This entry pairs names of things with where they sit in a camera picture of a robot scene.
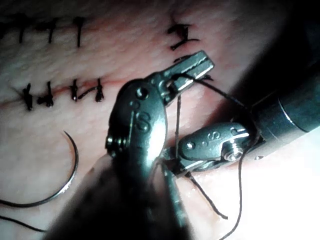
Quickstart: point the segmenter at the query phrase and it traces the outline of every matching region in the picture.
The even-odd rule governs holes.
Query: metal jaw
[[[122,172],[130,173],[130,178],[140,184],[147,182],[167,137],[165,108],[194,84],[193,80],[178,76],[187,74],[198,79],[213,67],[207,54],[199,51],[121,88],[110,115],[105,146],[118,159]]]
[[[152,73],[145,79],[158,89],[163,103],[167,106],[194,84],[193,79],[178,75],[185,74],[199,79],[214,67],[207,54],[199,51],[163,71]]]
[[[178,163],[172,168],[177,176],[205,171],[234,163],[249,143],[249,133],[236,122],[221,122],[203,127],[185,136],[178,144]],[[175,159],[174,148],[162,152],[166,160]]]
[[[172,219],[179,231],[185,232],[184,211],[177,202],[178,190],[172,184],[173,180],[170,181],[170,175],[162,178],[166,180],[162,182],[168,194],[161,196],[160,200],[172,206],[171,216],[160,222],[153,220],[157,215],[154,199],[159,187],[152,184],[152,179],[167,137],[166,106],[194,83],[178,76],[187,74],[198,79],[213,67],[205,52],[200,51],[164,71],[129,81],[118,93],[109,119],[105,147],[113,158],[112,166],[120,181],[123,198],[131,205],[137,221],[141,221],[141,232],[147,236],[144,239],[159,239],[155,236],[164,232],[161,226]]]

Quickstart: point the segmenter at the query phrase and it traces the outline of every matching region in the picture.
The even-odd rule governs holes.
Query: interrupted suture
[[[181,38],[180,42],[170,46],[172,51],[176,50],[178,47],[180,47],[181,45],[189,41],[200,41],[197,38],[191,38],[191,39],[188,38],[190,26],[191,26],[190,24],[175,24],[167,30],[168,34],[177,33],[178,36]]]

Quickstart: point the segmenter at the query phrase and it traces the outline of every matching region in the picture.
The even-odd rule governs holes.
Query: skin surface
[[[19,31],[10,30],[0,40],[0,198],[29,203],[58,189],[72,168],[73,149],[63,130],[79,150],[79,167],[69,189],[57,199],[33,208],[0,206],[0,215],[47,229],[75,193],[96,160],[106,153],[108,119],[120,87],[170,66],[174,59],[204,50],[216,63],[210,72],[214,85],[229,92],[280,34],[290,14],[281,3],[253,1],[58,1],[50,3],[2,1],[2,16],[18,12],[34,17],[63,17],[52,44],[48,32],[27,28],[23,43]],[[77,48],[75,16],[87,18]],[[166,34],[173,24],[192,24],[189,37],[198,38],[170,50],[180,41]],[[71,100],[69,85],[78,79],[78,94],[101,78],[104,100],[95,92]],[[52,108],[37,105],[51,81]],[[33,111],[19,94],[31,83]],[[192,133],[223,109],[216,93],[195,85],[182,95],[180,134]],[[176,105],[167,108],[168,140],[175,131]],[[320,214],[317,142],[320,129],[260,161],[243,165],[243,214],[231,240],[317,239]],[[196,238],[219,239],[234,225],[239,210],[237,167],[194,174],[218,209],[220,219],[186,179],[178,179],[181,197]],[[0,239],[37,240],[43,236],[0,220]]]

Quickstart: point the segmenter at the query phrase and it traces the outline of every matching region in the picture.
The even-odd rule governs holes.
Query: metal cylinder
[[[320,70],[309,72],[294,88],[272,94],[252,113],[261,132],[258,144],[245,157],[258,160],[320,126]]]

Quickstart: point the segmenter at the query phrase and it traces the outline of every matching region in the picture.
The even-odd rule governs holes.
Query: skin
[[[76,177],[57,199],[33,208],[0,207],[0,215],[47,229],[75,193],[84,176],[106,153],[108,119],[120,87],[170,66],[174,59],[205,50],[216,63],[210,72],[214,85],[226,92],[244,76],[280,34],[291,12],[282,3],[245,1],[190,1],[90,3],[46,3],[7,0],[0,4],[2,15],[17,12],[28,16],[64,18],[57,22],[52,43],[49,32],[27,28],[23,43],[19,31],[11,30],[0,40],[0,197],[29,203],[50,195],[67,179],[72,168],[73,149],[64,136],[67,131],[80,156]],[[81,47],[74,16],[84,16]],[[173,24],[192,24],[191,41],[177,50],[180,41],[166,34]],[[69,85],[78,79],[78,94],[101,78],[104,100],[95,94],[71,100]],[[51,81],[54,106],[37,105],[37,96],[47,94]],[[31,83],[33,111],[28,112],[18,94]],[[209,123],[223,109],[224,101],[200,85],[182,95],[181,137]],[[175,131],[176,105],[167,108],[168,141]],[[317,142],[320,129],[301,137],[274,154],[243,165],[243,214],[229,239],[317,239],[316,216],[320,214]],[[219,239],[234,225],[239,210],[237,166],[195,173],[218,209],[229,216],[220,219],[190,181],[177,180],[181,198],[196,239]],[[0,220],[0,238],[37,240],[33,232]]]

